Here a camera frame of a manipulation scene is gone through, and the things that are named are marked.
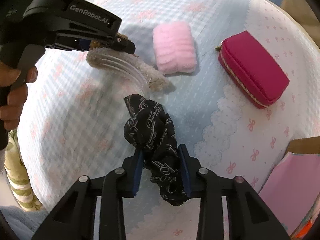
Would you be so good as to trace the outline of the left hand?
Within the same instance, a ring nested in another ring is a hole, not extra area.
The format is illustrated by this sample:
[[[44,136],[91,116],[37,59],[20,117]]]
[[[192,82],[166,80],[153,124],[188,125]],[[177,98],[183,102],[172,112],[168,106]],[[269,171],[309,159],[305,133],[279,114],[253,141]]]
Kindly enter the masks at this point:
[[[20,73],[20,70],[13,69],[1,62],[1,87],[12,85],[18,79]],[[8,94],[6,104],[1,106],[1,120],[4,122],[4,128],[7,131],[17,128],[27,97],[28,86],[25,83]]]

